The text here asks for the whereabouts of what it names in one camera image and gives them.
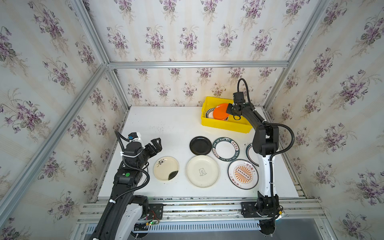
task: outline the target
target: floral wallpaper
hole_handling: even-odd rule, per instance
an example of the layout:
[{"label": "floral wallpaper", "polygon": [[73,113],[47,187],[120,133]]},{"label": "floral wallpaper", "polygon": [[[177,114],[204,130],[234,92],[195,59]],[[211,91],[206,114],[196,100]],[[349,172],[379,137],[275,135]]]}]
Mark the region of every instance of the floral wallpaper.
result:
[{"label": "floral wallpaper", "polygon": [[[3,0],[0,23],[2,199],[100,62],[68,1]],[[78,207],[92,201],[122,117],[103,78],[1,226],[1,240],[69,238]]]},{"label": "floral wallpaper", "polygon": [[[263,105],[282,68],[118,69],[116,75],[133,106],[202,106],[205,97],[232,99],[237,81],[247,81],[250,99]],[[245,85],[240,91],[247,95]]]},{"label": "floral wallpaper", "polygon": [[318,1],[83,2],[110,61],[233,61],[288,59]]},{"label": "floral wallpaper", "polygon": [[268,109],[294,130],[290,161],[340,240],[384,234],[383,19],[382,1],[330,1]]}]

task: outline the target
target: black plate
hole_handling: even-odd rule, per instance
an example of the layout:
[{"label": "black plate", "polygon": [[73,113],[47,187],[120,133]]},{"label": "black plate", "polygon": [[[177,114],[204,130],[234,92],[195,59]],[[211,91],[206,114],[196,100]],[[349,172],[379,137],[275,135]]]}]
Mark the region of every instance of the black plate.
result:
[{"label": "black plate", "polygon": [[203,136],[195,137],[189,143],[189,149],[195,155],[207,155],[212,150],[212,143]]}]

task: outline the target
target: orange sunburst pattern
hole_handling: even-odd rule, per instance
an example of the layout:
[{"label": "orange sunburst pattern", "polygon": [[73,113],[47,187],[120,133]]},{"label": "orange sunburst pattern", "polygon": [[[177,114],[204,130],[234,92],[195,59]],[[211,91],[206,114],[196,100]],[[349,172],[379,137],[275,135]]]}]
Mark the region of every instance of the orange sunburst pattern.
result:
[{"label": "orange sunburst pattern", "polygon": [[241,183],[249,183],[252,180],[252,172],[247,166],[237,166],[233,173],[236,179]]}]

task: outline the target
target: plate with orange sunburst pattern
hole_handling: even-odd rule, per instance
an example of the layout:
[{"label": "plate with orange sunburst pattern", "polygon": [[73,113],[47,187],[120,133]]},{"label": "plate with orange sunburst pattern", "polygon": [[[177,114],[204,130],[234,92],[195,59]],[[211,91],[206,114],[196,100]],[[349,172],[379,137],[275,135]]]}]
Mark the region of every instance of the plate with orange sunburst pattern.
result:
[{"label": "plate with orange sunburst pattern", "polygon": [[228,166],[229,180],[241,189],[252,189],[259,181],[259,174],[256,167],[250,162],[237,159]]}]

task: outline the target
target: beige plate with bear drawing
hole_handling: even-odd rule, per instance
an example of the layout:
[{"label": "beige plate with bear drawing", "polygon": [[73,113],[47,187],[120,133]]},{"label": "beige plate with bear drawing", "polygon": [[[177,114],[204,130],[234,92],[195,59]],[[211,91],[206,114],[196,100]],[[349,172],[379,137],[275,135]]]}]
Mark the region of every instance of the beige plate with bear drawing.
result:
[{"label": "beige plate with bear drawing", "polygon": [[206,155],[197,155],[187,163],[187,179],[196,187],[210,187],[219,178],[220,169],[215,160]]}]

